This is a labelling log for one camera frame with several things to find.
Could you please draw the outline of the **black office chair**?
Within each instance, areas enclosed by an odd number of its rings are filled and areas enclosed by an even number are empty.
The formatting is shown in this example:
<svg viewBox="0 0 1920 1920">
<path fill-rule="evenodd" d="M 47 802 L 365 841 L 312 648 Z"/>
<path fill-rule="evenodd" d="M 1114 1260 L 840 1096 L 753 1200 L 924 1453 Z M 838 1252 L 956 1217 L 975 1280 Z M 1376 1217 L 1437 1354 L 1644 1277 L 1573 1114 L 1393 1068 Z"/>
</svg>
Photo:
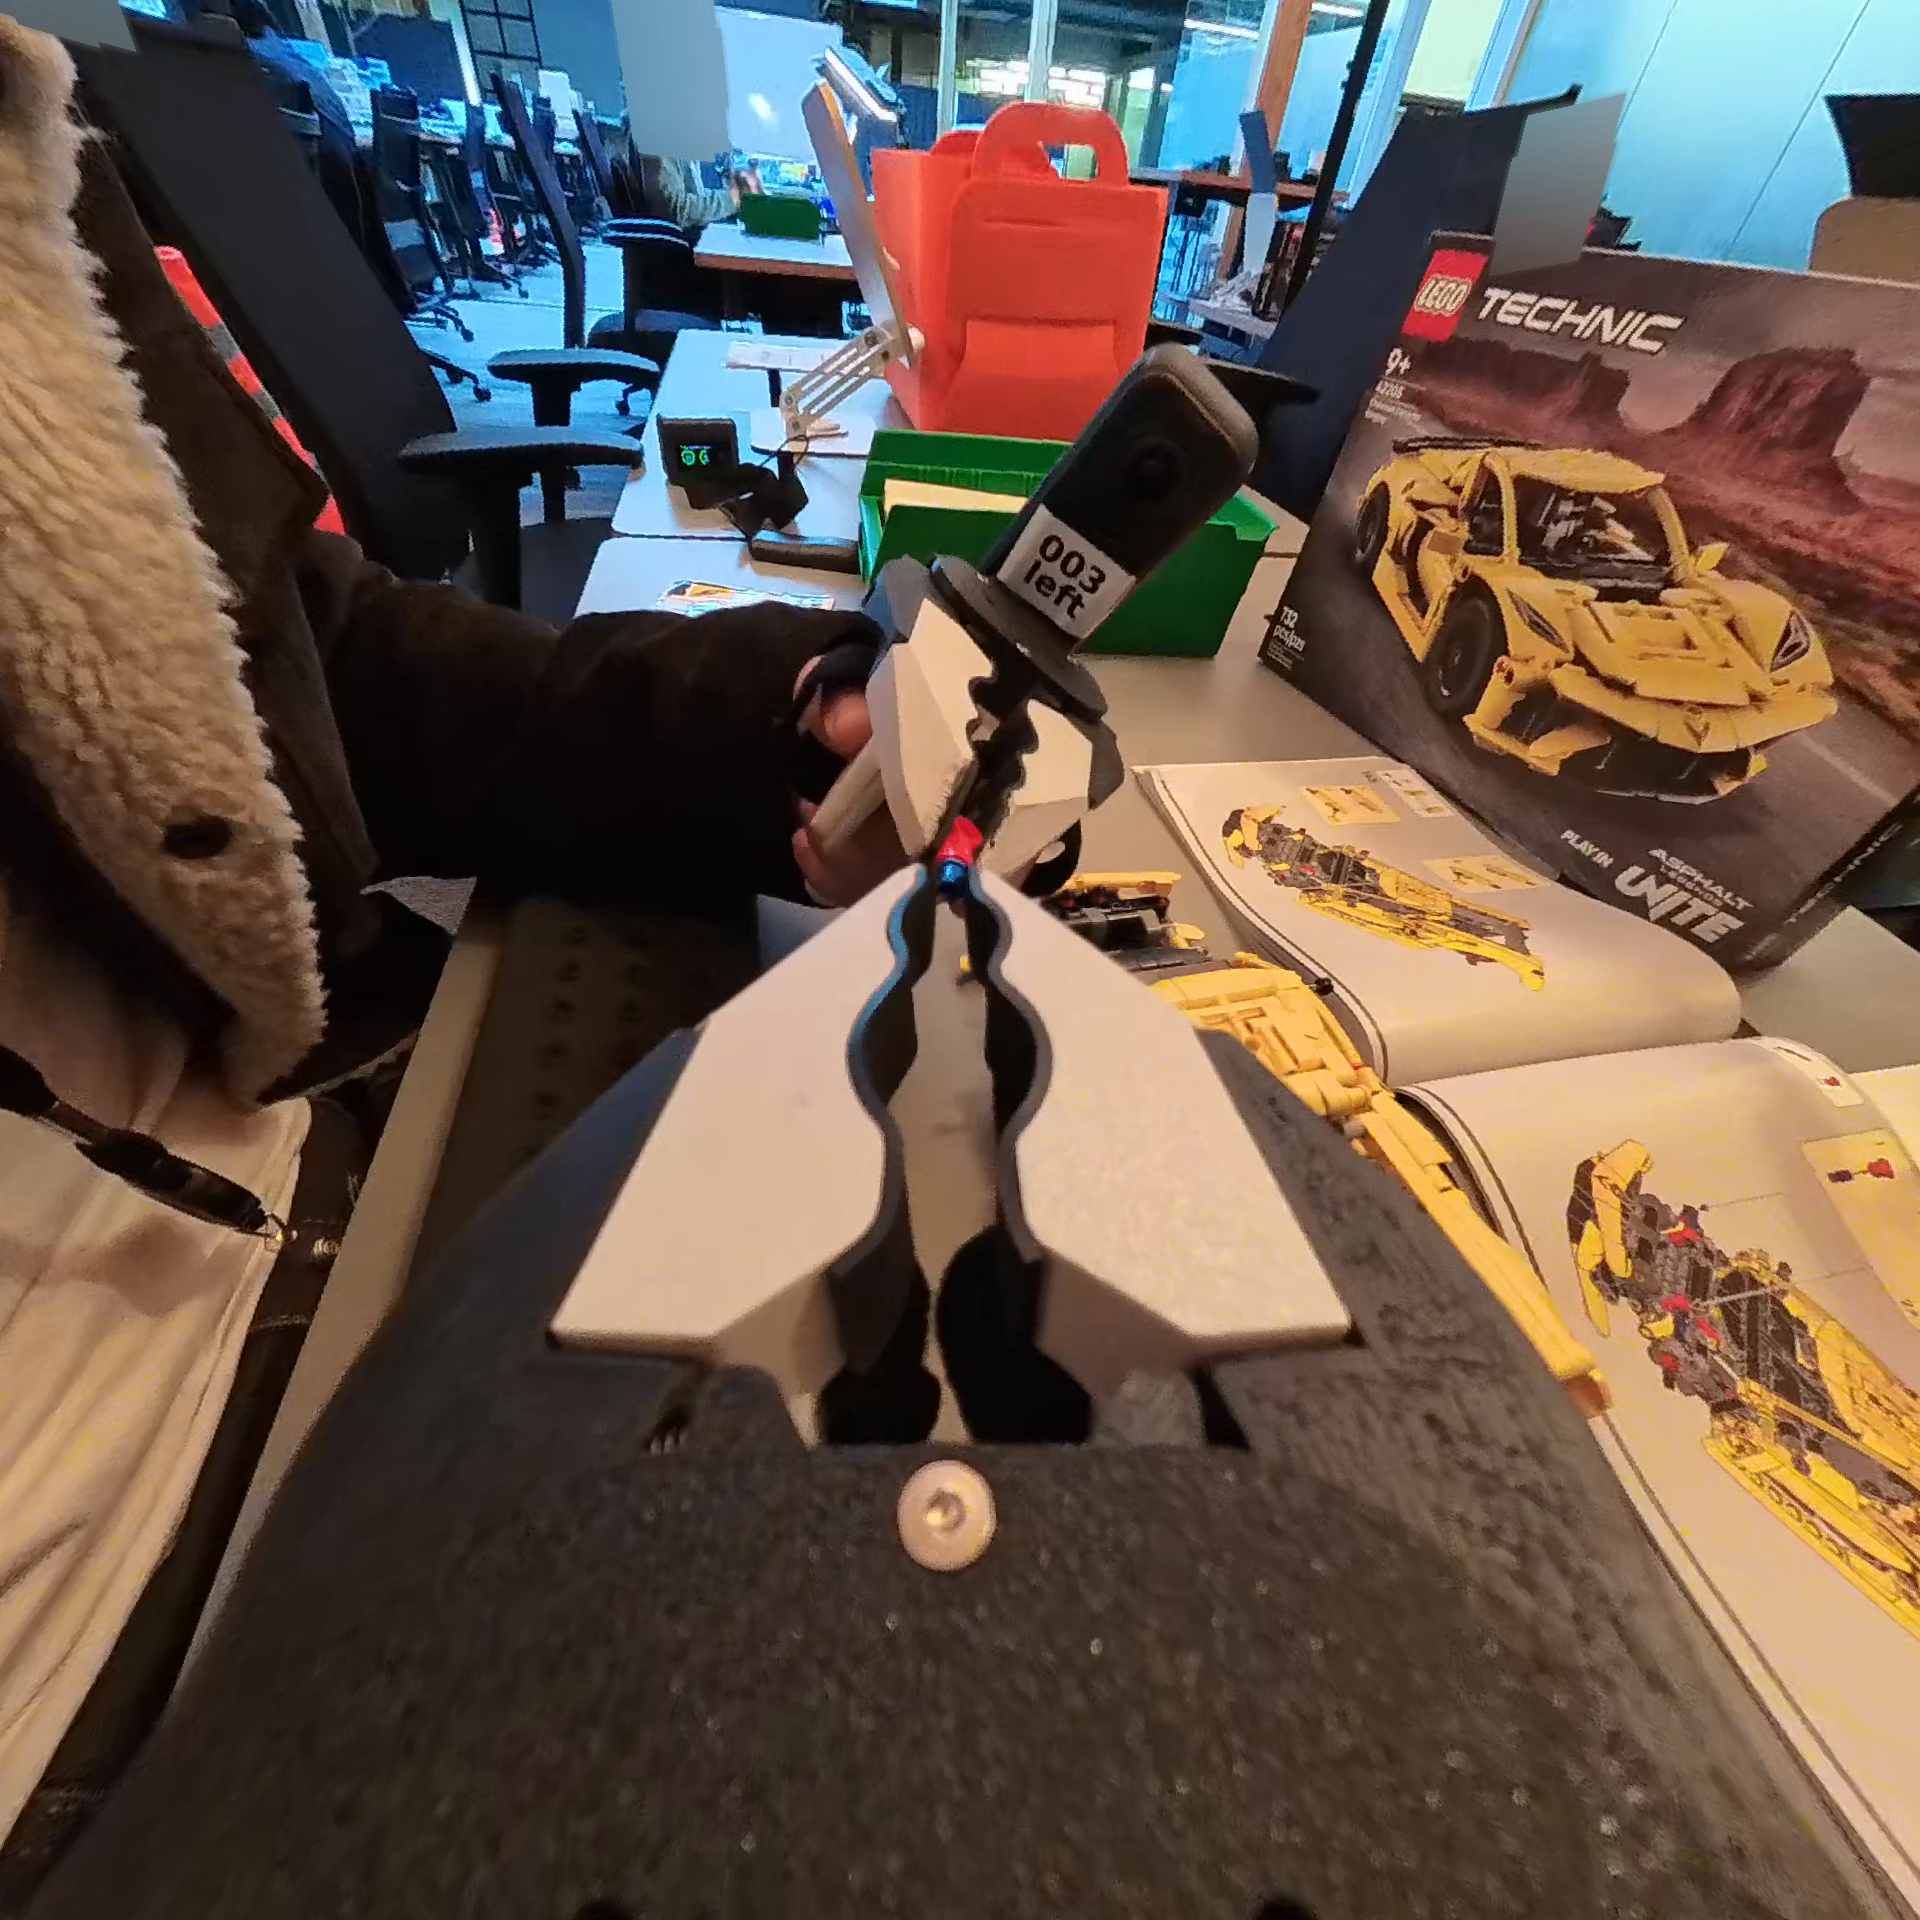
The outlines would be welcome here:
<svg viewBox="0 0 1920 1920">
<path fill-rule="evenodd" d="M 540 208 L 545 230 L 555 244 L 561 264 L 561 347 L 560 351 L 509 351 L 487 362 L 487 372 L 505 380 L 519 380 L 531 395 L 531 411 L 536 429 L 566 429 L 571 422 L 571 399 L 582 388 L 613 380 L 621 388 L 617 411 L 629 414 L 630 395 L 654 395 L 663 369 L 617 347 L 589 347 L 586 341 L 586 255 L 582 230 L 561 198 L 561 180 L 554 152 L 535 127 L 525 92 L 513 74 L 494 74 L 494 97 L 501 120 L 513 137 L 520 175 L 531 185 L 535 207 Z"/>
<path fill-rule="evenodd" d="M 1251 491 L 1309 523 L 1326 491 L 1363 397 L 1399 341 L 1432 237 L 1485 237 L 1532 113 L 1576 102 L 1576 86 L 1532 102 L 1458 116 L 1410 116 L 1388 137 L 1340 233 L 1280 311 L 1260 369 L 1301 380 L 1260 422 Z"/>
</svg>

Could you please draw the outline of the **green plastic bin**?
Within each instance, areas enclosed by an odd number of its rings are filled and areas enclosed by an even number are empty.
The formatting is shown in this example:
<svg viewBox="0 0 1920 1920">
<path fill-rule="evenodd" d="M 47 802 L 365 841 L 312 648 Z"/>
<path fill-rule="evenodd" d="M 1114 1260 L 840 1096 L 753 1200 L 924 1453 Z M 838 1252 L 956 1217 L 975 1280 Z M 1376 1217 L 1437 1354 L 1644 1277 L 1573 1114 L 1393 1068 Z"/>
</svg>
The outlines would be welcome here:
<svg viewBox="0 0 1920 1920">
<path fill-rule="evenodd" d="M 891 562 L 958 555 L 983 565 L 1011 525 L 997 516 L 900 512 L 879 523 L 891 476 L 1029 495 L 1064 443 L 1017 436 L 878 429 L 858 485 L 858 571 L 875 580 Z M 1226 500 L 1135 593 L 1092 634 L 1090 657 L 1218 657 L 1275 516 L 1249 492 Z"/>
</svg>

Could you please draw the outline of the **black pole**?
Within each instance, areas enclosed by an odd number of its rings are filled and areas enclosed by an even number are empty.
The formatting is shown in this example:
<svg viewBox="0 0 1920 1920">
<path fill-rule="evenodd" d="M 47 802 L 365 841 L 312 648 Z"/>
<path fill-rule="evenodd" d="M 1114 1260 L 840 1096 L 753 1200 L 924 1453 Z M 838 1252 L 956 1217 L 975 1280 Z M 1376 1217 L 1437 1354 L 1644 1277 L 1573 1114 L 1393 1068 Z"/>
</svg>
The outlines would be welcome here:
<svg viewBox="0 0 1920 1920">
<path fill-rule="evenodd" d="M 1340 93 L 1340 106 L 1335 106 L 1333 127 L 1329 127 L 1329 148 L 1326 148 L 1326 156 L 1323 156 L 1323 164 L 1317 168 L 1317 185 L 1314 185 L 1311 203 L 1309 203 L 1309 218 L 1301 226 L 1300 250 L 1292 255 L 1290 278 L 1286 278 L 1286 288 L 1284 288 L 1284 311 L 1301 293 L 1301 288 L 1305 288 L 1305 282 L 1309 282 L 1309 275 L 1314 269 L 1320 242 L 1326 233 L 1340 168 L 1344 168 L 1347 152 L 1349 152 L 1357 102 L 1361 102 L 1363 84 L 1372 79 L 1372 65 L 1374 65 L 1376 46 L 1379 46 L 1386 12 L 1388 12 L 1386 0 L 1376 0 L 1376 4 L 1363 6 L 1357 40 L 1356 40 L 1356 57 L 1349 64 L 1349 72 L 1347 72 L 1347 81 L 1344 81 L 1344 93 Z"/>
</svg>

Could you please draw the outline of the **yellow toy car model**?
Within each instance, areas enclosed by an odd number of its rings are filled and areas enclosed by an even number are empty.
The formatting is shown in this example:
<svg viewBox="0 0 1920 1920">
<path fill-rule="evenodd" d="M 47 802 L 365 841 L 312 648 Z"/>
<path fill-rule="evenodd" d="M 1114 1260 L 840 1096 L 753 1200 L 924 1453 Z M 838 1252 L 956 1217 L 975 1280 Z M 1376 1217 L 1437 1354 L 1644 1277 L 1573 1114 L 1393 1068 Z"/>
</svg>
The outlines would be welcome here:
<svg viewBox="0 0 1920 1920">
<path fill-rule="evenodd" d="M 1064 881 L 1042 908 L 1209 1035 L 1233 1037 L 1352 1153 L 1388 1170 L 1507 1308 L 1582 1416 L 1611 1407 L 1596 1357 L 1573 1338 L 1531 1260 L 1474 1203 L 1451 1150 L 1363 1064 L 1329 1005 L 1292 970 L 1209 952 L 1170 913 L 1176 873 L 1120 871 Z"/>
</svg>

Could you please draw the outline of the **white shirt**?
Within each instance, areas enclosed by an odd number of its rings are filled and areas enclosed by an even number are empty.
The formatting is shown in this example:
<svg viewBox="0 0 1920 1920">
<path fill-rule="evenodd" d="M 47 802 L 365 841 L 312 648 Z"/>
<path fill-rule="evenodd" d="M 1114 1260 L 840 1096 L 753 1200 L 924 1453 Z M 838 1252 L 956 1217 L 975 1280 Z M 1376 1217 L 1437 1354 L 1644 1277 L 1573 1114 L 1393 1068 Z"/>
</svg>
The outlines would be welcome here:
<svg viewBox="0 0 1920 1920">
<path fill-rule="evenodd" d="M 2 1119 L 2 1841 L 194 1497 L 295 1226 L 308 1103 L 248 1112 L 166 1020 L 14 1001 L 2 1051 L 110 1131 L 235 1181 L 262 1234 L 188 1217 Z"/>
</svg>

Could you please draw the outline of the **orange striped cone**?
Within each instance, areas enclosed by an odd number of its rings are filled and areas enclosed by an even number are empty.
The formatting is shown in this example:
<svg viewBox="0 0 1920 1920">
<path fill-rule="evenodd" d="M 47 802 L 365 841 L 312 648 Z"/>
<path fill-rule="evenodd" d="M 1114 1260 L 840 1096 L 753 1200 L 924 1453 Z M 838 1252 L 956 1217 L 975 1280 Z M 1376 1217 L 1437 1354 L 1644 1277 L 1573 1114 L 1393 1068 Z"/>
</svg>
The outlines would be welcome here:
<svg viewBox="0 0 1920 1920">
<path fill-rule="evenodd" d="M 140 377 L 166 451 L 178 460 L 194 516 L 215 518 L 213 540 L 229 540 L 229 523 L 272 505 L 300 460 L 314 476 L 314 532 L 344 536 L 344 512 L 326 485 L 321 462 L 241 351 L 229 320 L 178 246 L 153 244 L 157 269 L 172 288 L 178 321 L 153 345 L 153 369 Z"/>
</svg>

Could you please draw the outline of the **black device green lights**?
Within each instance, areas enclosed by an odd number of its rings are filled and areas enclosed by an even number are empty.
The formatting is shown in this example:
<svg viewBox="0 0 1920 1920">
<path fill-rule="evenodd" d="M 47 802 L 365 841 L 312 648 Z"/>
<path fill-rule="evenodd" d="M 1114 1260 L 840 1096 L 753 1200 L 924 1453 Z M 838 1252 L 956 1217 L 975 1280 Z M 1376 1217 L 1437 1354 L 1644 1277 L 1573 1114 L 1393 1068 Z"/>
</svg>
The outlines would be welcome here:
<svg viewBox="0 0 1920 1920">
<path fill-rule="evenodd" d="M 792 535 L 808 505 L 795 455 L 785 443 L 762 455 L 744 434 L 734 414 L 658 420 L 663 479 L 687 505 L 719 512 L 744 540 Z"/>
</svg>

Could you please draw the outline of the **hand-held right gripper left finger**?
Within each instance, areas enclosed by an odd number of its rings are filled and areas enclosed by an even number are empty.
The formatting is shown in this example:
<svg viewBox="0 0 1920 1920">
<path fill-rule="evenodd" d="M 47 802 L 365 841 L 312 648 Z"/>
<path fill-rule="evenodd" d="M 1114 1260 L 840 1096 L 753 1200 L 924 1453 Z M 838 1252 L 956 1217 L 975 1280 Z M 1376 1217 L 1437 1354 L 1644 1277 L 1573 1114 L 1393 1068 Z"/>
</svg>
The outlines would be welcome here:
<svg viewBox="0 0 1920 1920">
<path fill-rule="evenodd" d="M 759 1370 L 788 1396 L 878 1368 L 916 1301 L 892 1103 L 937 907 L 924 868 L 886 876 L 700 1027 L 555 1345 Z"/>
</svg>

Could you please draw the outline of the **orange red bin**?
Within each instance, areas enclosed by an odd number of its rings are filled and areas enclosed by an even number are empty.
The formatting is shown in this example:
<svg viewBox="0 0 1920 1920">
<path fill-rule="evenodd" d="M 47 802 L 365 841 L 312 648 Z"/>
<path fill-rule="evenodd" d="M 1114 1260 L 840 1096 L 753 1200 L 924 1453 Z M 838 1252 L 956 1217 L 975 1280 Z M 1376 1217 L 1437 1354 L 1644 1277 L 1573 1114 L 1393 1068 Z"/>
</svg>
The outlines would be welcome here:
<svg viewBox="0 0 1920 1920">
<path fill-rule="evenodd" d="M 878 242 L 920 333 L 886 377 L 919 432 L 1070 443 L 1143 353 L 1164 187 L 1101 109 L 1009 102 L 871 156 Z"/>
</svg>

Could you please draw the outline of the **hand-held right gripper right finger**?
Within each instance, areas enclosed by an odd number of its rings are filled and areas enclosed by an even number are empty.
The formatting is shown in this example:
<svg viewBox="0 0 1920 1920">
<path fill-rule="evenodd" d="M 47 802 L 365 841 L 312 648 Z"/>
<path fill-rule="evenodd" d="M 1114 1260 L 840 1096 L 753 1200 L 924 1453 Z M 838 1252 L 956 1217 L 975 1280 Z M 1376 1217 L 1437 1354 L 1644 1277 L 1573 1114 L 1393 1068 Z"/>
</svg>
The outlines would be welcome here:
<svg viewBox="0 0 1920 1920">
<path fill-rule="evenodd" d="M 1333 1349 L 1356 1329 L 1184 1013 L 975 868 L 997 1206 L 1036 1277 L 1032 1338 L 1090 1398 L 1134 1374 Z"/>
</svg>

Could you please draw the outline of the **person's left forearm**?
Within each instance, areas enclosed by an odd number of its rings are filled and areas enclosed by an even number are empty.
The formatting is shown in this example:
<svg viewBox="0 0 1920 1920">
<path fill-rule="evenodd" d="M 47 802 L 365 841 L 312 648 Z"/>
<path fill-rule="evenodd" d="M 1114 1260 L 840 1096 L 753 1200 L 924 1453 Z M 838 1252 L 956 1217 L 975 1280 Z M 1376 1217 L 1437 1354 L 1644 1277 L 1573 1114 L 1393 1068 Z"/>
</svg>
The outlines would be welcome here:
<svg viewBox="0 0 1920 1920">
<path fill-rule="evenodd" d="M 292 584 L 321 695 L 272 722 L 300 864 L 326 918 L 372 883 L 730 908 L 823 897 L 802 802 L 852 750 L 806 735 L 879 632 L 848 610 L 584 614 L 550 629 L 410 584 L 308 532 Z"/>
</svg>

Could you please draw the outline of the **open instruction booklet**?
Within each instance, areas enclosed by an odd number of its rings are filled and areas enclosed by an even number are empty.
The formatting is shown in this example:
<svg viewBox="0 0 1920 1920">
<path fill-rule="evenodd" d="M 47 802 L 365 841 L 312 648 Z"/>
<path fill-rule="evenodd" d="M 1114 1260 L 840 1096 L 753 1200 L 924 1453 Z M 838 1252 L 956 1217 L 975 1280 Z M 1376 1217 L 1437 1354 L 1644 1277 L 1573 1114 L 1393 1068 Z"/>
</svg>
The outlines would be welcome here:
<svg viewBox="0 0 1920 1920">
<path fill-rule="evenodd" d="M 1249 952 L 1451 1150 L 1599 1364 L 1599 1446 L 1916 1907 L 1916 1157 L 1736 985 L 1379 757 L 1146 766 Z"/>
</svg>

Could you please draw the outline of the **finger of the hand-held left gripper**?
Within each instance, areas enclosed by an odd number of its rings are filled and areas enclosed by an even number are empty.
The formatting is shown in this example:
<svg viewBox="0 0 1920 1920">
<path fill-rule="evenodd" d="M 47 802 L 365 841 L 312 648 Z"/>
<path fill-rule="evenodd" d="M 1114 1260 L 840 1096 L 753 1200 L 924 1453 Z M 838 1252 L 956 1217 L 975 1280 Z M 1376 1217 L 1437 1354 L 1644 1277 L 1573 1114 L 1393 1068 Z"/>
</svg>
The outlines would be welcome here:
<svg viewBox="0 0 1920 1920">
<path fill-rule="evenodd" d="M 978 684 L 986 654 L 939 595 L 924 595 L 907 637 L 878 661 L 871 710 L 871 808 L 900 852 L 920 858 L 975 762 Z"/>
<path fill-rule="evenodd" d="M 1123 782 L 1114 732 L 1053 706 L 1025 711 L 1036 742 L 1021 757 L 1005 814 L 986 841 L 983 864 L 1001 881 L 1064 883 L 1082 842 L 1082 821 Z"/>
</svg>

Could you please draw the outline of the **wooden metal jointed arm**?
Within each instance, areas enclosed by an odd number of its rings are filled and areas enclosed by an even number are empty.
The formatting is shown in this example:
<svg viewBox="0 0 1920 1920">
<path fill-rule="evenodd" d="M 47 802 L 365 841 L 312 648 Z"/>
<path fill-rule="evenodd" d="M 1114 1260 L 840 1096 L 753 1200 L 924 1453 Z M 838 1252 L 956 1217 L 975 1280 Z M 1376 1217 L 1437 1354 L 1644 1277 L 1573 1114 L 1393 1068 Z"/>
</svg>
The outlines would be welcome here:
<svg viewBox="0 0 1920 1920">
<path fill-rule="evenodd" d="M 840 404 L 891 369 L 916 369 L 924 357 L 924 333 L 907 320 L 900 273 L 878 233 L 875 200 L 858 168 L 863 120 L 895 123 L 900 113 L 878 97 L 878 84 L 863 79 L 848 54 L 832 46 L 822 54 L 822 81 L 802 99 L 802 123 L 871 326 L 785 384 L 781 453 L 843 436 Z"/>
</svg>

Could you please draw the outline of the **black toy car box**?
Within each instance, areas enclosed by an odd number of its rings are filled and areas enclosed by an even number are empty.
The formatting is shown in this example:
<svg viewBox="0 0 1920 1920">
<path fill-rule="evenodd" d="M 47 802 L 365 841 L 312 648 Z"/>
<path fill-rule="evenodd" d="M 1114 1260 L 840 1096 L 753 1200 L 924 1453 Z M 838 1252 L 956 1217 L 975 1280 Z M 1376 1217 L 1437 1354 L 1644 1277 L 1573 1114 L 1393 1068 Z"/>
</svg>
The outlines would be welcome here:
<svg viewBox="0 0 1920 1920">
<path fill-rule="evenodd" d="M 1260 661 L 1726 970 L 1916 830 L 1916 288 L 1444 233 Z"/>
</svg>

